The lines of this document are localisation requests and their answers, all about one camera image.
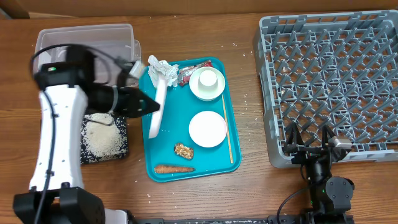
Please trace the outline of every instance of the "wooden table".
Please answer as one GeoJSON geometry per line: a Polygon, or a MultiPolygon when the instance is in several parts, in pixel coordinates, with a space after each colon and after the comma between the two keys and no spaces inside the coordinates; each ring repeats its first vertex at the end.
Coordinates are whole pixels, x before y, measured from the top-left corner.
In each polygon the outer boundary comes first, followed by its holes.
{"type": "MultiPolygon", "coordinates": [[[[39,148],[38,90],[28,73],[42,29],[130,23],[142,58],[161,60],[218,57],[225,65],[243,154],[233,173],[158,184],[146,174],[141,120],[130,119],[131,154],[121,161],[83,166],[85,189],[107,208],[129,209],[141,218],[267,217],[306,183],[298,169],[276,169],[268,160],[262,122],[262,93],[252,38],[261,17],[141,16],[0,21],[0,220],[20,223],[12,211],[15,194],[25,193],[39,148]]],[[[398,162],[338,164],[332,173],[356,184],[351,201],[356,223],[398,223],[398,162]]],[[[308,194],[289,202],[283,213],[309,207],[308,194]]]]}

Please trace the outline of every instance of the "white cup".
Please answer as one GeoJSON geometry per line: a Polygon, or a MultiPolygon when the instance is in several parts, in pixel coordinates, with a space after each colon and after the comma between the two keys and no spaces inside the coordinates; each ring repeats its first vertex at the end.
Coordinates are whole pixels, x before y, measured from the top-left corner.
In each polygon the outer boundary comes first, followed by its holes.
{"type": "Polygon", "coordinates": [[[211,70],[201,72],[199,76],[198,87],[202,90],[215,90],[217,89],[217,75],[211,70]]]}

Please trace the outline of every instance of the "teal tray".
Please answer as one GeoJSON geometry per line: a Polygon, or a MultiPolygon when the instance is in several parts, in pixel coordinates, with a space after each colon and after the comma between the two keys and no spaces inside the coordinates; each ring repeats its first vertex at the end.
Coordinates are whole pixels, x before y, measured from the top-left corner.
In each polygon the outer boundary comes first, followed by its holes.
{"type": "MultiPolygon", "coordinates": [[[[179,64],[180,68],[196,65],[205,60],[211,60],[213,67],[225,76],[223,63],[217,58],[198,58],[180,62],[170,62],[171,65],[179,64]]],[[[155,98],[156,90],[149,78],[148,68],[140,79],[139,88],[152,99],[155,98]]],[[[241,147],[239,145],[238,132],[234,112],[232,109],[231,96],[229,95],[228,82],[224,89],[225,109],[228,117],[229,136],[234,163],[229,159],[228,140],[213,148],[201,147],[193,142],[189,136],[188,126],[191,119],[201,111],[214,111],[224,118],[223,101],[221,96],[213,101],[199,100],[189,88],[189,84],[181,87],[169,87],[167,89],[166,102],[159,134],[156,138],[148,139],[150,120],[152,115],[142,117],[142,133],[144,136],[145,160],[148,176],[156,182],[169,182],[183,180],[206,175],[222,174],[236,170],[242,161],[241,147]],[[174,153],[174,145],[182,143],[193,148],[193,159],[187,160],[174,153]],[[157,165],[174,165],[193,167],[196,171],[178,174],[156,174],[157,165]]]]}

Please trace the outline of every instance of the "gray plastic crate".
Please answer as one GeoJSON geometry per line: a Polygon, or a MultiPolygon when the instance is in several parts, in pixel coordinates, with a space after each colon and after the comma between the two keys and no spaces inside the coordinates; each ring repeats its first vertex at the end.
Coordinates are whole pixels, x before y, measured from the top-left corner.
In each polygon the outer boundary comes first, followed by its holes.
{"type": "Polygon", "coordinates": [[[323,125],[354,144],[343,161],[398,160],[398,11],[263,17],[254,38],[269,160],[296,122],[319,146],[323,125]]]}

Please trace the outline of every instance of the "crumpled tissue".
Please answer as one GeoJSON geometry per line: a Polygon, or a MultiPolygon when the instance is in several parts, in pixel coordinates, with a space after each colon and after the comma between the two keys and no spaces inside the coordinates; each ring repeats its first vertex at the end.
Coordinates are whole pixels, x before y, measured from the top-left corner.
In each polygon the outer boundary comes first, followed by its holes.
{"type": "Polygon", "coordinates": [[[166,79],[167,86],[177,87],[177,72],[179,65],[171,66],[165,60],[158,61],[153,55],[149,56],[148,62],[148,74],[155,88],[157,87],[160,78],[166,79]]]}

